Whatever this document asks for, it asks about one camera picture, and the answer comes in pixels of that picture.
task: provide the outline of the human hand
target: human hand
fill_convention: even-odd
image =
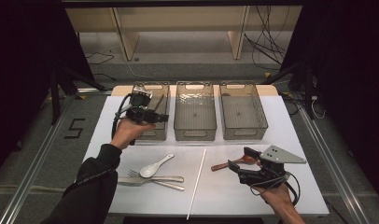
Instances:
[[[284,223],[304,223],[300,214],[295,210],[289,196],[288,187],[286,184],[281,184],[278,188],[263,189],[259,187],[253,187],[260,193],[260,196],[267,204],[269,204],[274,213],[279,216]]]
[[[119,121],[117,130],[110,144],[119,149],[124,149],[132,140],[140,136],[143,132],[154,128],[155,124],[153,123],[136,124],[128,118],[123,118]]]

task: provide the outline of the clear plastic bin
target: clear plastic bin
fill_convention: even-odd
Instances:
[[[169,114],[170,105],[170,85],[169,82],[136,82],[133,88],[141,88],[146,91],[152,91],[151,101],[148,104],[148,109],[155,110],[158,114]],[[166,140],[167,124],[158,122],[152,131],[144,132],[138,140]]]
[[[259,140],[268,122],[254,81],[223,81],[219,85],[225,140]]]
[[[211,82],[177,82],[175,140],[214,141],[216,107]]]

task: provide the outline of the white table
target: white table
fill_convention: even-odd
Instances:
[[[207,153],[204,159],[202,174],[191,208],[190,216],[195,217],[261,217],[273,215],[274,211],[262,200],[254,196],[249,186],[239,183],[239,177],[228,168],[212,172],[210,167],[227,160],[236,160],[243,156],[244,147],[258,151],[270,145],[281,147],[304,159],[301,144],[292,126],[285,104],[280,96],[261,96],[261,103],[269,124],[262,140],[259,141],[226,141],[222,137],[218,89],[215,87],[216,113],[218,128],[213,142],[177,142],[174,133],[175,88],[171,88],[170,117],[166,141],[136,141],[135,146],[123,150],[119,176],[127,176],[129,170],[139,171],[141,167],[151,164],[174,153],[175,157],[164,163],[157,175],[181,175],[184,191],[169,189],[154,183],[140,187],[117,186],[109,213],[124,216],[166,216],[185,217],[190,208],[204,148]],[[123,97],[109,96],[95,128],[85,159],[96,157],[100,145],[111,140],[111,127],[114,113],[118,110]],[[258,170],[257,165],[240,164],[241,168]],[[326,216],[329,211],[324,203],[309,164],[286,164],[286,171],[293,173],[301,185],[301,198],[296,205],[302,216]],[[288,181],[298,191],[297,184],[291,177]]]

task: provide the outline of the white chopstick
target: white chopstick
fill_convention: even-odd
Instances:
[[[206,148],[204,149],[204,156],[202,157],[201,167],[199,168],[198,177],[196,178],[195,189],[193,190],[192,199],[190,200],[189,213],[187,214],[187,220],[190,218],[190,209],[192,208],[193,198],[195,198],[195,192],[198,188],[199,177],[201,176],[202,167],[204,166],[204,157],[206,156]]]

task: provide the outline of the spoon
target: spoon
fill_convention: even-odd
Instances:
[[[235,160],[235,161],[232,161],[234,163],[245,163],[245,164],[254,164],[256,163],[258,159],[254,159],[250,156],[247,156],[247,155],[243,155],[243,157],[241,157],[240,159],[238,160]],[[217,170],[220,170],[222,168],[225,168],[225,167],[228,167],[228,163],[225,162],[225,163],[221,163],[219,165],[214,165],[212,166],[212,171],[217,171]]]
[[[145,178],[148,178],[148,177],[151,177],[151,176],[155,175],[155,173],[157,173],[158,169],[160,169],[160,166],[164,162],[172,159],[174,156],[175,156],[174,154],[169,154],[165,158],[161,159],[160,161],[155,162],[154,164],[150,164],[150,165],[147,165],[147,166],[141,168],[140,175],[142,177],[145,177]]]

